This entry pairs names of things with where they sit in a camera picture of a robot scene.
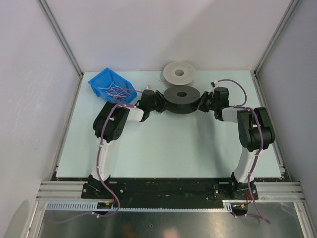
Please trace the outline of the black filament spool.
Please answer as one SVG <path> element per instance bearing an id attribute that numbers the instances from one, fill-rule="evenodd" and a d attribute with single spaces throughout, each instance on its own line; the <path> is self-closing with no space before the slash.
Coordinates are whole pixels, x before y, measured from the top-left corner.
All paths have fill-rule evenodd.
<path id="1" fill-rule="evenodd" d="M 174 114 L 190 114 L 197 110 L 201 98 L 199 90 L 191 86 L 172 86 L 164 93 L 166 109 Z"/>

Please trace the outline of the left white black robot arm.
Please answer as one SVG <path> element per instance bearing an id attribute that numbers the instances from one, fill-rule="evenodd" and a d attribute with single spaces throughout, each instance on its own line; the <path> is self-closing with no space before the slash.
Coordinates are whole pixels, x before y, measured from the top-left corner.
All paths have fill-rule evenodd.
<path id="1" fill-rule="evenodd" d="M 144 122 L 152 111 L 162 113 L 166 110 L 167 100 L 159 91 L 146 89 L 136 104 L 106 102 L 93 123 L 93 130 L 99 142 L 96 165 L 88 177 L 88 186 L 98 198 L 109 194 L 110 149 L 122 135 L 128 121 Z"/>

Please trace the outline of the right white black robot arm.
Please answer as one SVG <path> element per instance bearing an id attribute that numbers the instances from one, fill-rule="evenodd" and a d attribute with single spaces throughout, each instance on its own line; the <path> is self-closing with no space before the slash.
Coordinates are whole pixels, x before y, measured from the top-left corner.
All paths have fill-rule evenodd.
<path id="1" fill-rule="evenodd" d="M 265 107 L 250 108 L 229 105 L 229 90 L 216 87 L 204 92 L 197 102 L 202 112 L 214 112 L 215 119 L 237 124 L 242 152 L 227 185 L 217 184 L 215 191 L 225 198 L 244 199 L 253 196 L 254 170 L 261 154 L 275 141 L 275 132 Z"/>

